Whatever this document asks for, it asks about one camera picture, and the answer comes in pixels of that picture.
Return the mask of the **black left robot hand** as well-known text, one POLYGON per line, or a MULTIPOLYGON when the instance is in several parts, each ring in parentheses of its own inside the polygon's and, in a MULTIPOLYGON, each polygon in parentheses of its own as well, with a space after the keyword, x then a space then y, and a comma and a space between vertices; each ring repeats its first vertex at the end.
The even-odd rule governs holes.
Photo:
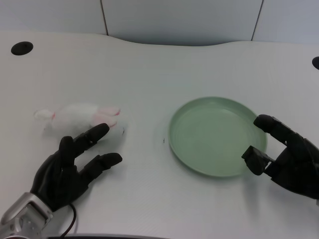
POLYGON ((96 145, 109 130, 109 126, 102 123, 76 138, 63 137, 59 149, 38 169, 30 192, 53 212, 77 200, 103 171, 122 162, 120 154, 108 153, 97 155, 81 171, 77 170, 75 158, 96 145))

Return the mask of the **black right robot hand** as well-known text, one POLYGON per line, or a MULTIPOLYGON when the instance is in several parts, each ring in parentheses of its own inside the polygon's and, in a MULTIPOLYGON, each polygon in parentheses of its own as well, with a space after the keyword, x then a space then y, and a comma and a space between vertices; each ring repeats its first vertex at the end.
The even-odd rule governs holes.
POLYGON ((242 155, 255 175, 263 173, 282 188, 293 193, 319 199, 319 149, 275 117, 259 115, 254 125, 286 146, 273 160, 253 146, 242 155))

